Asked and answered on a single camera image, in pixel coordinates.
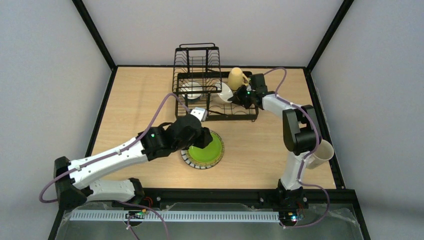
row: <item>black metal frame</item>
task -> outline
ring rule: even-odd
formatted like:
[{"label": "black metal frame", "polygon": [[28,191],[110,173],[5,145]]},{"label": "black metal frame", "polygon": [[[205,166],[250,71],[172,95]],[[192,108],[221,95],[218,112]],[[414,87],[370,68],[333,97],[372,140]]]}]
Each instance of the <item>black metal frame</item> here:
[{"label": "black metal frame", "polygon": [[[109,65],[112,73],[110,75],[110,79],[106,88],[106,92],[103,97],[103,101],[100,106],[100,111],[98,113],[95,126],[90,138],[90,142],[88,144],[88,148],[85,156],[90,156],[94,143],[96,141],[96,137],[99,131],[99,127],[103,118],[103,114],[106,109],[106,105],[109,99],[110,92],[112,90],[112,86],[114,83],[115,75],[118,71],[119,67],[161,67],[161,68],[173,68],[173,65],[115,65],[112,56],[110,55],[108,49],[106,48],[105,43],[103,42],[99,32],[96,29],[87,9],[84,6],[82,0],[72,0],[75,4],[76,9],[80,13],[82,19],[84,20],[88,30],[90,31],[94,41],[97,43],[101,53],[104,56],[107,64]],[[344,16],[348,12],[350,6],[352,5],[354,0],[344,0],[341,4],[337,14],[335,15],[333,21],[331,22],[327,32],[325,33],[322,41],[320,42],[318,48],[316,49],[313,57],[311,58],[309,64],[307,66],[285,66],[287,69],[302,69],[305,75],[306,83],[308,86],[308,90],[310,93],[310,97],[313,103],[313,106],[316,111],[317,120],[320,126],[322,137],[331,143],[331,138],[329,135],[328,126],[326,120],[324,118],[323,110],[321,107],[321,103],[319,97],[317,95],[317,91],[314,86],[314,81],[311,76],[311,71],[314,69],[317,64],[320,56],[323,54],[326,46],[330,42],[332,36],[336,32],[338,26],[343,20]],[[233,66],[226,65],[221,66],[221,68],[233,68],[233,67],[243,67],[243,68],[275,68],[280,66]],[[352,204],[354,213],[356,218],[360,224],[360,228],[362,231],[362,236],[365,240],[370,239],[370,235],[367,230],[367,226],[365,224],[364,216],[362,214],[357,196],[354,190],[345,189],[345,183],[342,177],[342,173],[340,171],[340,167],[337,161],[336,156],[334,156],[330,160],[331,172],[333,174],[334,182],[336,184],[336,189],[328,189],[328,194],[330,196],[330,203],[332,204]],[[169,188],[145,188],[144,189],[146,195],[153,196],[154,201],[156,201],[155,197],[160,197],[160,204],[166,203],[175,203],[175,202],[210,202],[211,196],[212,199],[217,203],[245,203],[252,204],[253,206],[260,204],[258,203],[259,196],[266,196],[267,192],[275,191],[275,189],[169,189]],[[310,204],[313,203],[325,203],[326,196],[321,190],[315,189],[305,189],[304,193],[307,197],[307,201]],[[59,209],[56,215],[56,219],[52,226],[50,235],[48,237],[49,240],[54,240],[62,221],[64,215],[64,211]]]}]

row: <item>gray wall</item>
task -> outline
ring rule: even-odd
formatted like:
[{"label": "gray wall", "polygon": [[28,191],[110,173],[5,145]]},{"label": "gray wall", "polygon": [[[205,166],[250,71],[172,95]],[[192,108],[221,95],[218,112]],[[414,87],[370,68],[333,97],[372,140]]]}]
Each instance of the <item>gray wall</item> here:
[{"label": "gray wall", "polygon": [[70,0],[1,1],[0,33],[0,239],[47,239],[58,205],[38,194],[84,156],[110,70]]},{"label": "gray wall", "polygon": [[116,64],[172,64],[214,42],[223,65],[305,66],[342,0],[86,0]]},{"label": "gray wall", "polygon": [[353,3],[312,72],[372,239],[423,239],[424,2]]}]

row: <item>white cup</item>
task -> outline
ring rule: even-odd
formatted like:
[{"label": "white cup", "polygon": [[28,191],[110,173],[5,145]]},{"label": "white cup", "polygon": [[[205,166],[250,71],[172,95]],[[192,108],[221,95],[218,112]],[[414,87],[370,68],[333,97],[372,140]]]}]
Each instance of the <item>white cup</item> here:
[{"label": "white cup", "polygon": [[316,151],[310,156],[306,165],[307,169],[314,169],[323,163],[328,162],[334,156],[333,146],[326,140],[321,140],[321,144]]}]

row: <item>white bowl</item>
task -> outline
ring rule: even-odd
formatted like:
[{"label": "white bowl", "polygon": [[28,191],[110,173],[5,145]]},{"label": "white bowl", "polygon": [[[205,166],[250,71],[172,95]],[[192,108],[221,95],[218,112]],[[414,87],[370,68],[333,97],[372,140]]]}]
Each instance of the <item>white bowl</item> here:
[{"label": "white bowl", "polygon": [[[180,89],[181,89],[181,92],[187,92],[187,93],[203,90],[202,86],[195,81],[189,81],[184,83]],[[201,96],[202,96],[201,93],[190,93],[190,94],[187,94],[187,99],[189,102],[192,103],[192,102],[198,101]]]},{"label": "white bowl", "polygon": [[[218,88],[218,90],[221,89],[220,82],[215,83],[215,86]],[[222,91],[218,93],[213,93],[212,101],[214,101],[217,104],[229,104],[231,103],[231,101],[229,101],[228,99],[231,98],[232,96],[233,96],[233,91],[231,91],[230,87],[227,84],[222,83]]]}]

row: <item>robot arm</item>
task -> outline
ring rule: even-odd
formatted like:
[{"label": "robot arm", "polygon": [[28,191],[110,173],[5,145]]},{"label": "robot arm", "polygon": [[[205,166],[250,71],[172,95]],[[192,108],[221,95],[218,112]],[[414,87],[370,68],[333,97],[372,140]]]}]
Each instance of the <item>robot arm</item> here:
[{"label": "robot arm", "polygon": [[[284,145],[288,149],[287,163],[283,175],[280,178],[278,187],[282,192],[301,189],[299,180],[303,173],[309,157],[305,155],[314,149],[316,135],[311,123],[299,110],[305,111],[312,119],[315,126],[318,126],[317,116],[314,107],[311,105],[301,106],[282,99],[273,91],[268,91],[263,74],[253,74],[250,76],[249,85],[240,86],[229,100],[233,104],[238,104],[246,109],[254,105],[262,110],[272,112],[282,119]],[[321,132],[317,128],[319,142],[321,142]]]},{"label": "robot arm", "polygon": [[[190,146],[205,148],[212,141],[209,129],[202,127],[201,124],[206,116],[205,109],[195,108],[190,114],[178,118],[174,123],[165,122],[157,127],[151,127],[143,137],[141,137],[143,132],[140,132],[127,142],[97,155],[72,161],[66,157],[56,159],[54,177],[76,169],[55,183],[59,207],[71,209],[87,201],[101,200],[138,203],[144,198],[143,188],[138,179],[109,181],[100,178],[134,164],[167,157]],[[102,160],[84,165],[98,159]]]}]

